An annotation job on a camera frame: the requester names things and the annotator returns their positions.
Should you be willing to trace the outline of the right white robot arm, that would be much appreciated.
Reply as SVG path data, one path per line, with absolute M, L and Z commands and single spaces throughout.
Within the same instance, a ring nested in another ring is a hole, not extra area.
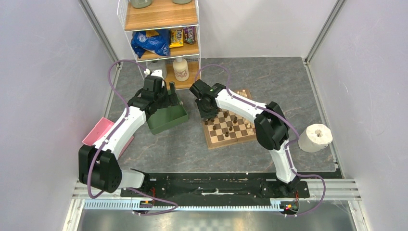
M 255 102 L 222 84 L 209 86 L 200 79 L 193 83 L 190 92 L 196 97 L 203 119 L 211 119 L 219 109 L 226 109 L 252 122 L 258 143 L 269 151 L 275 164 L 279 193 L 289 197 L 297 191 L 300 179 L 289 150 L 290 126 L 277 103 Z

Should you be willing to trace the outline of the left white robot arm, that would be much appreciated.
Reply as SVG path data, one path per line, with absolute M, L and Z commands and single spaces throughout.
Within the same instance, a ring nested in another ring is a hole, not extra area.
M 175 83 L 162 77 L 148 75 L 143 88 L 126 102 L 123 114 L 107 134 L 92 145 L 83 145 L 78 151 L 79 181 L 88 188 L 113 193 L 118 188 L 132 188 L 138 196 L 150 193 L 151 184 L 145 173 L 122 170 L 118 163 L 120 153 L 129 139 L 159 109 L 179 105 Z

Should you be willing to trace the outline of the wooden chess board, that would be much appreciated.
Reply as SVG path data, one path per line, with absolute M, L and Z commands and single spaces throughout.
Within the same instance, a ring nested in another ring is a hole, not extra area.
M 212 118 L 203 118 L 207 147 L 215 149 L 256 140 L 254 120 L 262 110 L 250 99 L 248 90 L 229 94 L 222 90 L 216 97 L 217 112 Z

